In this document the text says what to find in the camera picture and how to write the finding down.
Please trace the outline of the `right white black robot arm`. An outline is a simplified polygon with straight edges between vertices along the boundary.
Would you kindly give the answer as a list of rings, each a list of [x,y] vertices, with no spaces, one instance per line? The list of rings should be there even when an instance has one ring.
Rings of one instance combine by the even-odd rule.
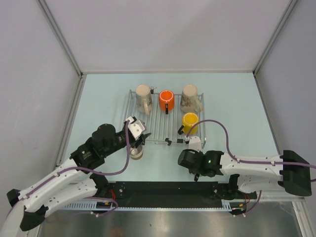
[[[195,176],[229,176],[228,193],[239,198],[255,191],[285,190],[295,196],[312,195],[310,164],[291,150],[272,157],[232,158],[222,151],[185,149],[178,164]]]

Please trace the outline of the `beige mug coral print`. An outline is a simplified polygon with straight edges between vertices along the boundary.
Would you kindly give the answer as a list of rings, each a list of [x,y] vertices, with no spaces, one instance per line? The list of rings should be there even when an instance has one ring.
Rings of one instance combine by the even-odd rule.
[[[153,109],[153,100],[151,96],[151,89],[149,86],[142,84],[136,87],[136,106],[138,111],[149,116]]]

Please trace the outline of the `metal wire dish rack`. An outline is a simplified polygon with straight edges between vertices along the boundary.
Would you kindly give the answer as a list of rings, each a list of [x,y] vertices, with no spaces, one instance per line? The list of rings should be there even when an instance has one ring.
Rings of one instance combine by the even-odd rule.
[[[147,116],[144,113],[138,111],[136,106],[136,96],[135,91],[130,90],[127,105],[125,109],[124,117],[127,118],[129,116],[136,117],[142,120],[146,127],[147,131],[151,133],[150,140],[157,143],[166,143],[167,145],[171,145],[172,143],[185,143],[185,137],[190,136],[198,136],[201,139],[202,145],[206,143],[206,129],[202,124],[195,124],[188,134],[178,135],[178,129],[182,125],[182,117],[185,114],[180,109],[181,95],[182,92],[176,94],[175,92],[175,107],[168,114],[164,114],[163,111],[159,107],[158,96],[160,92],[154,92],[154,87],[150,87],[151,96],[153,100],[153,109],[150,112],[150,115]],[[204,95],[198,94],[198,99],[201,101],[204,108]],[[199,122],[205,119],[204,109],[201,112],[193,112],[198,115]]]

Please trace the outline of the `orange mug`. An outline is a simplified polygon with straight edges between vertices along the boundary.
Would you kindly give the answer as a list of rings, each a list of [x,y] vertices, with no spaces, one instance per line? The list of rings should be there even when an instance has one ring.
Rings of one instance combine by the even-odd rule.
[[[159,107],[164,114],[168,115],[175,107],[175,95],[170,90],[163,90],[158,96]]]

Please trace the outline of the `yellow mug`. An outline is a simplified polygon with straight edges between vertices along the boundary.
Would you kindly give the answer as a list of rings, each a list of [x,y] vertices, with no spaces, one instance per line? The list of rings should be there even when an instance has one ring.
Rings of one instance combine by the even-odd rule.
[[[185,113],[182,117],[182,125],[178,129],[178,135],[188,134],[192,127],[199,122],[199,117],[195,113]]]

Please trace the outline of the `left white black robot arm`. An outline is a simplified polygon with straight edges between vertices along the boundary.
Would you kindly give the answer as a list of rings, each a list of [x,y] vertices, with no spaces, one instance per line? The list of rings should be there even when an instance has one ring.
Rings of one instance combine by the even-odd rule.
[[[106,157],[126,148],[145,143],[143,121],[129,117],[117,132],[111,124],[102,124],[58,168],[24,190],[7,193],[11,210],[1,230],[2,237],[14,237],[19,230],[27,232],[39,226],[50,214],[83,198],[105,198],[109,191],[109,173],[96,171]]]

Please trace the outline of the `small steel cup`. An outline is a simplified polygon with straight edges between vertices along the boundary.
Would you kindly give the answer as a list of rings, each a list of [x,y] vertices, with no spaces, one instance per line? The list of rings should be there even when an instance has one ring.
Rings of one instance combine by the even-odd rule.
[[[140,145],[138,148],[130,147],[129,157],[133,160],[139,160],[143,156],[143,146]]]

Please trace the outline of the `beige mug blue print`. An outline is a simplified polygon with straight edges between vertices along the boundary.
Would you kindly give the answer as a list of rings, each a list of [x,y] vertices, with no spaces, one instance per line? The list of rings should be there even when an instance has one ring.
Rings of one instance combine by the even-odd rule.
[[[199,113],[203,110],[203,105],[198,99],[198,89],[195,85],[189,84],[183,87],[180,109],[185,113]]]

